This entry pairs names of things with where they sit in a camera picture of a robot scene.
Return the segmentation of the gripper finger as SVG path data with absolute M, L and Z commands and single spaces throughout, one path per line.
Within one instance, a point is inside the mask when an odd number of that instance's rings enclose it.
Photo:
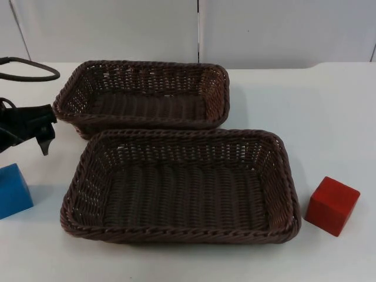
M 51 105 L 43 105 L 38 107 L 38 124 L 47 125 L 57 123 L 57 118 L 53 112 Z
M 43 127 L 40 134 L 40 148 L 44 156 L 49 154 L 49 146 L 55 138 L 55 130 L 51 124 Z

